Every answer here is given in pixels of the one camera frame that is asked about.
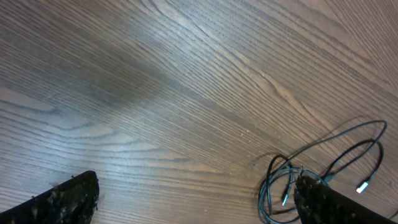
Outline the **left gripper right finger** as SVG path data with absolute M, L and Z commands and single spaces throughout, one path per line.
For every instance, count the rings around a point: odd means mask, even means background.
M 295 182 L 294 201 L 302 224 L 395 224 L 306 175 Z

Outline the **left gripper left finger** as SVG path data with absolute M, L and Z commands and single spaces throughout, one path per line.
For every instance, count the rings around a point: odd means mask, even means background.
M 100 187 L 88 170 L 1 213 L 4 224 L 87 224 L 98 209 Z

